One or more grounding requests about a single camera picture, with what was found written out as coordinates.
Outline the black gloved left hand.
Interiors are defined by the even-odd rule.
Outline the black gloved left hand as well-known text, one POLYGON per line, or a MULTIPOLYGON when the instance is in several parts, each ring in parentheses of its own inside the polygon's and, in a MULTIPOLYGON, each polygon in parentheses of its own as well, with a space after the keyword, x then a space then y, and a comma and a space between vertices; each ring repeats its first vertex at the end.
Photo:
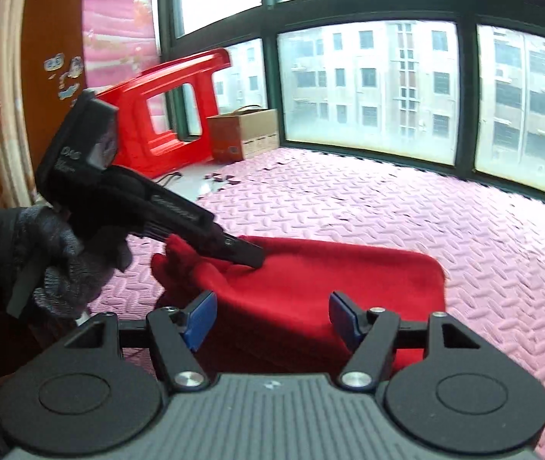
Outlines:
POLYGON ((76 320, 113 274, 131 265, 132 253, 124 238, 109 252, 88 248, 47 205, 0 209, 0 312, 7 309, 20 274, 36 259, 44 271, 33 287, 34 303, 52 316, 76 320))

